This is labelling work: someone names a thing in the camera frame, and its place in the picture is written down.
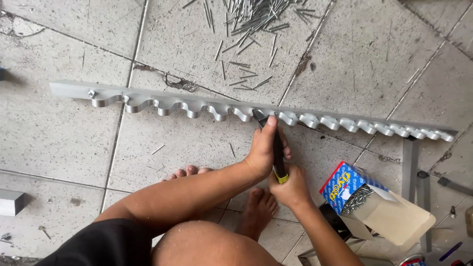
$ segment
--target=hand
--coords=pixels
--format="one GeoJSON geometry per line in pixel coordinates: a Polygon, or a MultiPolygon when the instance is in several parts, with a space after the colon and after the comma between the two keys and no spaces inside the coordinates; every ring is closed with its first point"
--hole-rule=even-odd
{"type": "Polygon", "coordinates": [[[301,204],[311,203],[312,197],[307,187],[306,170],[294,164],[284,163],[289,180],[279,184],[274,172],[268,177],[271,193],[283,205],[293,209],[301,204]]]}
{"type": "Polygon", "coordinates": [[[245,162],[257,178],[264,179],[271,173],[274,160],[272,142],[276,129],[278,129],[279,136],[281,137],[284,158],[286,160],[292,159],[286,135],[282,132],[282,128],[278,128],[278,119],[271,115],[262,130],[255,130],[250,153],[245,158],[245,162]]]}

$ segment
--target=wavy aluminum strip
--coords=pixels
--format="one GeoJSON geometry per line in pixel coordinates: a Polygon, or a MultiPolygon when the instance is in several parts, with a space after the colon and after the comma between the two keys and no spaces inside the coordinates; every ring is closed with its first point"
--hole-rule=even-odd
{"type": "Polygon", "coordinates": [[[303,122],[310,128],[323,124],[332,130],[340,127],[349,132],[358,129],[368,134],[380,132],[386,136],[397,134],[401,137],[425,137],[452,142],[458,131],[444,126],[386,120],[358,115],[344,115],[314,110],[277,107],[257,103],[238,102],[225,99],[213,99],[146,89],[133,89],[119,86],[102,85],[87,82],[61,80],[50,82],[54,95],[90,99],[95,107],[105,107],[115,102],[125,104],[129,113],[137,113],[148,106],[158,108],[159,115],[170,115],[176,109],[183,109],[190,118],[198,118],[202,112],[210,112],[218,121],[225,121],[229,114],[237,115],[242,121],[253,119],[252,110],[260,109],[266,115],[275,115],[288,125],[303,122]]]}

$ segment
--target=person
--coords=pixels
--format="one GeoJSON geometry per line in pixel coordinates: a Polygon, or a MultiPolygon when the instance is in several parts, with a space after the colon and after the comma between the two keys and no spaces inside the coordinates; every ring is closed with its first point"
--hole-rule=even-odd
{"type": "MultiPolygon", "coordinates": [[[[188,166],[168,181],[141,189],[101,213],[37,265],[111,266],[237,266],[279,263],[258,244],[278,211],[287,206],[307,232],[321,265],[361,266],[362,263],[331,228],[312,201],[306,172],[285,165],[289,180],[279,184],[272,172],[272,142],[277,119],[254,132],[249,154],[218,170],[188,166]],[[269,189],[249,192],[243,218],[235,232],[198,220],[199,215],[268,178],[269,189]],[[165,233],[155,247],[151,240],[165,233]]],[[[280,130],[284,157],[292,158],[280,130]]]]}

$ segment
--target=forearm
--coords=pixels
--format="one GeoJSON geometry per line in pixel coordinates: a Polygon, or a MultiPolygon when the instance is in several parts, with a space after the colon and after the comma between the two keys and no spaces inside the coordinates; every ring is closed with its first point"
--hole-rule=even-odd
{"type": "Polygon", "coordinates": [[[321,265],[363,266],[313,202],[301,204],[291,210],[306,230],[321,265]]]}
{"type": "Polygon", "coordinates": [[[134,219],[161,234],[257,184],[243,161],[203,174],[181,177],[143,188],[117,202],[96,221],[116,216],[134,219]]]}

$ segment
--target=black shorts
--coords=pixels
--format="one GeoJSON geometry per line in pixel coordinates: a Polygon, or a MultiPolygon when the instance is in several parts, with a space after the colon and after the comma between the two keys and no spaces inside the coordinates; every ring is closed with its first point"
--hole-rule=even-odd
{"type": "Polygon", "coordinates": [[[149,266],[152,237],[129,219],[95,222],[36,266],[149,266]]]}

